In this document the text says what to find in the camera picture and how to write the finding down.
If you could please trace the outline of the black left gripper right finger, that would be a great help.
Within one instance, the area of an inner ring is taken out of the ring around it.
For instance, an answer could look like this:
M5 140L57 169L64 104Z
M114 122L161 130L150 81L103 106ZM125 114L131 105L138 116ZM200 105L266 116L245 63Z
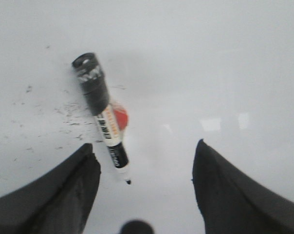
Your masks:
M294 234L294 202L250 178L202 139L192 182L207 234Z

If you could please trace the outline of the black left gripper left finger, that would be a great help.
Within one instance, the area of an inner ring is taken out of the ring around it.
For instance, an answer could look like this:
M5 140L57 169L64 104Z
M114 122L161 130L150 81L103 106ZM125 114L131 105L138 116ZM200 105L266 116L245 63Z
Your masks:
M90 143L37 180L0 197L0 234L81 234L99 187Z

